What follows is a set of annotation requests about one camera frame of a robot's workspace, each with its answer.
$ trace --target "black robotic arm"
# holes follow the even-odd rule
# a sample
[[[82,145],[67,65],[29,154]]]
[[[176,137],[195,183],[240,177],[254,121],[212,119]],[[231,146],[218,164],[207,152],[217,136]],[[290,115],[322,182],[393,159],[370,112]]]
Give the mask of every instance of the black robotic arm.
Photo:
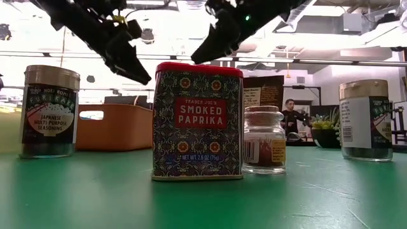
[[[205,41],[191,56],[196,64],[225,57],[241,42],[278,15],[289,12],[306,0],[236,0],[236,7],[226,0],[208,0],[207,12],[217,18]],[[113,11],[128,8],[126,0],[30,0],[45,10],[56,30],[69,28],[98,53],[113,73],[146,85],[151,77],[137,58],[136,47],[142,29],[136,20],[126,21]]]

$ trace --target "black label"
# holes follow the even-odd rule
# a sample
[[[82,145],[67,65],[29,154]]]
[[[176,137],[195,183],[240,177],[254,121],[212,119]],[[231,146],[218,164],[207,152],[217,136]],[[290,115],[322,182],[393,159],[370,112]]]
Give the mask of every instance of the black label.
[[[392,129],[390,103],[386,97],[369,97],[371,147],[391,148]]]
[[[73,143],[77,92],[51,85],[30,85],[23,112],[23,144]]]

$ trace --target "green table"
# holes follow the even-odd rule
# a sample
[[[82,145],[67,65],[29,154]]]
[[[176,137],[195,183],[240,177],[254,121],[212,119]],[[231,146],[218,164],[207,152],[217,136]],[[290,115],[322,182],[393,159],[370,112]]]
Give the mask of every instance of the green table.
[[[159,183],[149,150],[21,161],[17,121],[0,116],[0,229],[407,227],[405,154],[288,147],[286,175]]]

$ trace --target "red label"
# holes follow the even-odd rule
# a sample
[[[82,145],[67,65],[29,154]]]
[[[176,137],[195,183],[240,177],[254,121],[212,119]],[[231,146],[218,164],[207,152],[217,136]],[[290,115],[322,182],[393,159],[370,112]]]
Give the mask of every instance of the red label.
[[[176,98],[177,128],[219,128],[228,124],[223,99]]]

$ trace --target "poster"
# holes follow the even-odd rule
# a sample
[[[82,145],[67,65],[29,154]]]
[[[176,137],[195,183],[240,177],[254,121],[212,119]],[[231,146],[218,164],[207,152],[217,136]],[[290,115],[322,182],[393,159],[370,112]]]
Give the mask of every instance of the poster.
[[[282,110],[284,76],[250,77],[243,79],[244,107],[277,106]]]

